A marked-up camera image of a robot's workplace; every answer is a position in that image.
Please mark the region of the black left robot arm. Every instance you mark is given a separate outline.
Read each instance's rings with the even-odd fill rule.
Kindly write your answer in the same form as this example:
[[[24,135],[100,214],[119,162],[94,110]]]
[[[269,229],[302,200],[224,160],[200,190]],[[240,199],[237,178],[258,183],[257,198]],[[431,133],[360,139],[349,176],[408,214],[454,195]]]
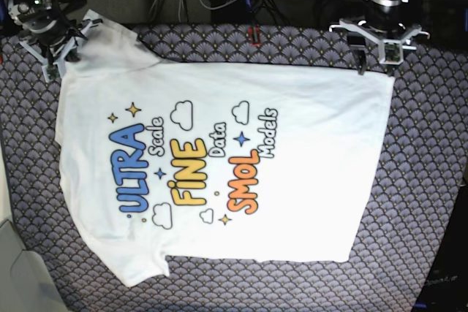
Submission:
[[[359,75],[367,70],[366,43],[377,46],[378,63],[384,66],[389,75],[404,62],[405,55],[415,51],[414,38],[431,38],[420,24],[404,24],[401,8],[409,0],[358,0],[364,7],[361,19],[342,18],[331,24],[329,31],[347,32],[347,44],[355,59]]]

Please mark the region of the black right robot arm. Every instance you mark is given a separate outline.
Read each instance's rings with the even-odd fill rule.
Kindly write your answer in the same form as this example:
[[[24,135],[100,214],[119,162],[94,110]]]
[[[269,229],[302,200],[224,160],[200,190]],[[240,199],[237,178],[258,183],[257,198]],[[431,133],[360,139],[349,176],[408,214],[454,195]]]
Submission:
[[[17,36],[19,45],[37,59],[46,82],[62,78],[67,62],[78,62],[78,48],[100,18],[81,22],[68,14],[86,0],[1,0],[1,38]]]

